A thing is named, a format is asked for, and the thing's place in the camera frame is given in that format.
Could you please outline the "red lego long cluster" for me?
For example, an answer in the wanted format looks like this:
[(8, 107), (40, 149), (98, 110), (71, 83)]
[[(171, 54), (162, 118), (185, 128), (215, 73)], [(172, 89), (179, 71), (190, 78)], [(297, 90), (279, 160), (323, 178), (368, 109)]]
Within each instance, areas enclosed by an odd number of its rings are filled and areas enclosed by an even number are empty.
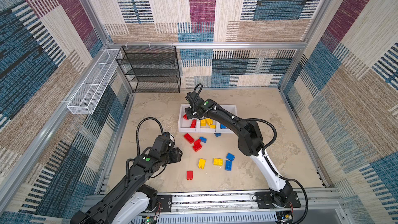
[(197, 120), (194, 119), (194, 120), (192, 120), (192, 122), (191, 122), (190, 128), (196, 128), (196, 126), (197, 126)]

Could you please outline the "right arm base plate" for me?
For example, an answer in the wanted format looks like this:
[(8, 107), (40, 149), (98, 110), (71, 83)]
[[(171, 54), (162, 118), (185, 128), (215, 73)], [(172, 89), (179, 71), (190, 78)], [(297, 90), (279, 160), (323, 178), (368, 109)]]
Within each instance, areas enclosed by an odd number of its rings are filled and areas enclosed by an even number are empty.
[(300, 208), (302, 206), (295, 191), (286, 196), (273, 191), (259, 191), (255, 192), (252, 200), (257, 203), (259, 209)]

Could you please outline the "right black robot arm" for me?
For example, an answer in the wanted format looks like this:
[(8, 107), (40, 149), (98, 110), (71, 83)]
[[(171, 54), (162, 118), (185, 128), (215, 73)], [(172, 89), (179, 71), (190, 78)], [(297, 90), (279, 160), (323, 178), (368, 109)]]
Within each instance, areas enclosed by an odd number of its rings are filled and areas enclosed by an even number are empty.
[[(282, 176), (275, 168), (269, 158), (266, 149), (275, 143), (277, 131), (275, 127), (266, 120), (259, 118), (240, 118), (226, 109), (222, 108), (212, 99), (204, 100), (200, 97), (203, 89), (202, 84), (197, 84), (193, 91), (188, 92), (186, 100), (189, 107), (185, 109), (188, 119), (196, 118), (202, 120), (210, 118), (226, 126), (238, 137), (238, 149), (244, 155), (250, 157), (265, 177), (272, 199), (272, 205), (276, 208), (289, 207), (293, 209), (293, 203), (290, 198), (293, 197), (294, 190), (291, 183), (296, 183), (304, 194), (305, 210), (302, 216), (297, 220), (292, 220), (292, 224), (300, 224), (308, 214), (308, 196), (303, 185), (296, 179)], [(270, 127), (273, 133), (272, 139), (263, 143), (263, 135), (258, 123), (264, 123)]]

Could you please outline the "yellow lego hollow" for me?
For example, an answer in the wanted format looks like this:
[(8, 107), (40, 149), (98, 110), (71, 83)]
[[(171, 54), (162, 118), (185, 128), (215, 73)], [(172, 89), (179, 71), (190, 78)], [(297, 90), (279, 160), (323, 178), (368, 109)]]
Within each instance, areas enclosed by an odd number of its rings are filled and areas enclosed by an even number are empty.
[(211, 120), (210, 118), (206, 118), (206, 123), (208, 125), (213, 125), (213, 120)]

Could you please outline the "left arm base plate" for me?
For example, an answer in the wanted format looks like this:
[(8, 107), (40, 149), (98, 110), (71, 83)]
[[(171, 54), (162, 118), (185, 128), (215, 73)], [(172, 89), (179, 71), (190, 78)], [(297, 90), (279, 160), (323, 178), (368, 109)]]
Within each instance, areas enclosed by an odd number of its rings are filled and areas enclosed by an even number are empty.
[(151, 213), (170, 213), (172, 211), (172, 203), (172, 195), (158, 195)]

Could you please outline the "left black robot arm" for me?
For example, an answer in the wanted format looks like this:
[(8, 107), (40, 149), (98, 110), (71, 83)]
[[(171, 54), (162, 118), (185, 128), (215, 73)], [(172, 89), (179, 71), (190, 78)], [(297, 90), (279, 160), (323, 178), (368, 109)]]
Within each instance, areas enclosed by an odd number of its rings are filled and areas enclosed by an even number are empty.
[(136, 129), (136, 141), (139, 142), (141, 125), (148, 120), (155, 121), (161, 134), (152, 146), (147, 147), (135, 158), (125, 163), (125, 176), (96, 205), (85, 213), (78, 211), (70, 220), (71, 224), (129, 224), (142, 212), (159, 210), (158, 192), (145, 184), (161, 167), (181, 161), (183, 152), (175, 146), (175, 139), (163, 130), (159, 120), (154, 117), (143, 119)]

